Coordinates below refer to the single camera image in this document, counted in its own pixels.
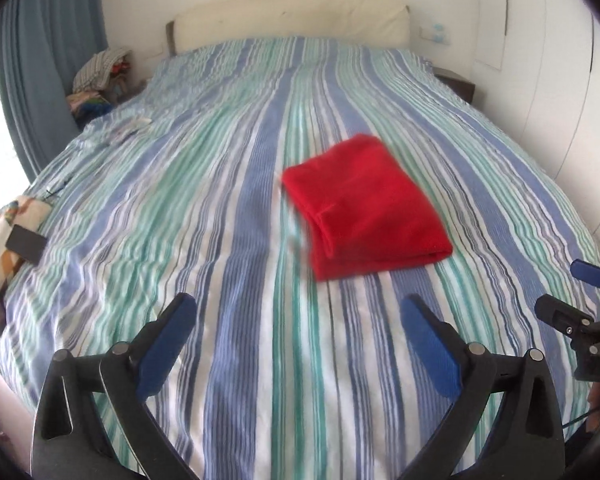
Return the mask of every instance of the nightstand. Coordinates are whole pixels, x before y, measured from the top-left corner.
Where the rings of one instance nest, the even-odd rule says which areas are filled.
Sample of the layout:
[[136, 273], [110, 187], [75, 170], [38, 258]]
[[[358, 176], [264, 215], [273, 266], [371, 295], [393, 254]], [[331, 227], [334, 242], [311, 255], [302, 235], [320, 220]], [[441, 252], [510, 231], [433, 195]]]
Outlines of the nightstand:
[[469, 104], [474, 100], [475, 84], [446, 68], [433, 67], [434, 75]]

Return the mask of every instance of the bedspread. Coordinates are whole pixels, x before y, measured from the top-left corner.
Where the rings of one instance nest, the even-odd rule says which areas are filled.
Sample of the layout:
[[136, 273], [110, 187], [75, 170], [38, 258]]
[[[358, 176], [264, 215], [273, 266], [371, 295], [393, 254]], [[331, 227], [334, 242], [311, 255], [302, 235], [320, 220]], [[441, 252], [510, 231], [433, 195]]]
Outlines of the bedspread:
[[[378, 136], [427, 195], [454, 253], [316, 283], [280, 176], [358, 132]], [[130, 340], [186, 291], [198, 322], [148, 407], [204, 478], [397, 478], [448, 408], [400, 325], [411, 293], [467, 341], [542, 349], [563, 419], [586, 408], [574, 355], [533, 306], [548, 292], [600, 316], [600, 294], [568, 271], [598, 260], [592, 238], [531, 159], [406, 50], [288, 38], [180, 55], [90, 123], [29, 193], [55, 202], [41, 263], [6, 298], [8, 383], [33, 409], [55, 350]], [[495, 410], [491, 399], [461, 467]]]

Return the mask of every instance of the bed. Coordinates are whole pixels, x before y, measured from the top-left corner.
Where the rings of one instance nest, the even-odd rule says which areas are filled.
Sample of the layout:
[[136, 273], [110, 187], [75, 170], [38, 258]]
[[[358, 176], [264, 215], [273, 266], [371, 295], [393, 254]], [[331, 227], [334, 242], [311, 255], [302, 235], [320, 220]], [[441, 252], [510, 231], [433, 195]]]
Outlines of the bed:
[[[316, 283], [280, 176], [358, 132], [426, 193], [454, 254]], [[103, 352], [188, 292], [198, 322], [148, 407], [199, 476], [397, 478], [449, 406], [400, 325], [412, 293], [467, 341], [542, 349], [563, 420], [586, 409], [573, 354], [533, 306], [549, 293], [600, 317], [600, 293], [568, 271], [598, 250], [551, 179], [407, 49], [290, 36], [183, 52], [90, 123], [29, 193], [54, 204], [49, 243], [8, 290], [2, 374], [33, 410], [56, 349]]]

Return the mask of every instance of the beige headboard cover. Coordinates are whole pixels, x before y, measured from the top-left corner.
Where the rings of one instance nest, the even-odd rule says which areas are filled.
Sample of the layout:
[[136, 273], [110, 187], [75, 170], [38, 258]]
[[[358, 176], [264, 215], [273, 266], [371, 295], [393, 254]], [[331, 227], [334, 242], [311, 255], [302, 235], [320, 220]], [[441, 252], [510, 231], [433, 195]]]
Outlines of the beige headboard cover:
[[400, 0], [218, 0], [183, 12], [173, 24], [178, 54], [221, 41], [286, 36], [405, 48], [409, 7]]

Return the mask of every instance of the folded red towel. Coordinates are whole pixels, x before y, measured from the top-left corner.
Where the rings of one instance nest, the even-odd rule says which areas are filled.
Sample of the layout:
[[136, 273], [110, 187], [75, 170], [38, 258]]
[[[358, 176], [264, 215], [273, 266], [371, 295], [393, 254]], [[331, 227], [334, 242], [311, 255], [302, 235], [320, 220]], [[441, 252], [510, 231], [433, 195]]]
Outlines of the folded red towel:
[[435, 209], [375, 137], [357, 134], [287, 168], [282, 183], [309, 224], [318, 280], [422, 266], [452, 252]]

